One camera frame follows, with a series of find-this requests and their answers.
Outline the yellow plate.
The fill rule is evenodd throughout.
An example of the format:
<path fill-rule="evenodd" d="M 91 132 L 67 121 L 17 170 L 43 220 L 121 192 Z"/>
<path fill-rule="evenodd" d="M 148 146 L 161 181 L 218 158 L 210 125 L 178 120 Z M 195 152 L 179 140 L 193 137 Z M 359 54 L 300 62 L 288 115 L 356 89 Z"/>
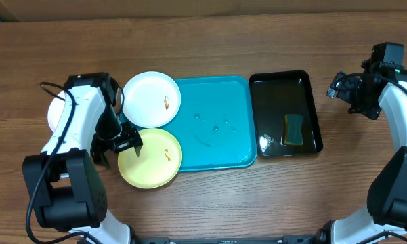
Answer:
<path fill-rule="evenodd" d="M 139 152 L 130 148 L 118 155 L 118 169 L 130 185 L 158 188 L 177 175 L 182 162 L 182 150 L 177 139 L 162 129 L 139 131 L 143 146 Z"/>

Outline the white plate with stain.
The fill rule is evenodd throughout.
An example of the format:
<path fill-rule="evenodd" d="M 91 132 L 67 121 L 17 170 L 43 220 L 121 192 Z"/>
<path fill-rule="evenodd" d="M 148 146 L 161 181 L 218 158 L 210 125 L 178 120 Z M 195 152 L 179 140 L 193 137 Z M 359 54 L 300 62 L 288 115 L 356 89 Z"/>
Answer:
<path fill-rule="evenodd" d="M 66 103 L 65 96 L 65 92 L 61 91 L 58 94 L 58 98 L 54 98 L 49 105 L 47 111 L 47 122 L 52 132 L 56 130 L 61 114 L 64 110 L 64 106 Z"/>

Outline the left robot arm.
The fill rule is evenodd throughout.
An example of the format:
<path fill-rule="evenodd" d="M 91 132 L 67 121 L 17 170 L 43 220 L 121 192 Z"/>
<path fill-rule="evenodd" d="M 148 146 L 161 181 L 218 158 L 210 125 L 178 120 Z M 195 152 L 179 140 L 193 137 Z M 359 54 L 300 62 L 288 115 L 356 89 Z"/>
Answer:
<path fill-rule="evenodd" d="M 114 110 L 118 85 L 65 85 L 64 111 L 49 142 L 22 165 L 30 195 L 26 232 L 35 216 L 42 228 L 63 233 L 55 243 L 82 237 L 86 243 L 136 243 L 132 228 L 108 210 L 106 189 L 94 162 L 106 151 L 139 152 L 143 142 L 135 128 L 121 123 Z"/>

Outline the yellow green sponge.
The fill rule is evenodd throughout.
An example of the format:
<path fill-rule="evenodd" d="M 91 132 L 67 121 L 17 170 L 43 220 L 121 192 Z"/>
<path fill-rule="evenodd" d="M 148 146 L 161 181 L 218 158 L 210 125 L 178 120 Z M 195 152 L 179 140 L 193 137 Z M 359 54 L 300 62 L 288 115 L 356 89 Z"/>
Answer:
<path fill-rule="evenodd" d="M 284 135 L 283 144 L 287 146 L 302 146 L 303 135 L 302 128 L 303 115 L 286 114 L 284 116 Z"/>

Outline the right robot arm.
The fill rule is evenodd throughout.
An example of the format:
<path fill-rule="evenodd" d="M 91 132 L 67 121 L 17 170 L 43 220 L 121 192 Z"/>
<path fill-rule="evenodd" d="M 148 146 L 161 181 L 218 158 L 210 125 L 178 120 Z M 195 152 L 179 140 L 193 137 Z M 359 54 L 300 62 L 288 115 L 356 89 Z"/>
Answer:
<path fill-rule="evenodd" d="M 398 61 L 371 59 L 362 68 L 337 73 L 327 95 L 370 119 L 385 113 L 394 155 L 370 185 L 366 206 L 327 222 L 306 243 L 378 243 L 389 237 L 407 242 L 407 70 Z"/>

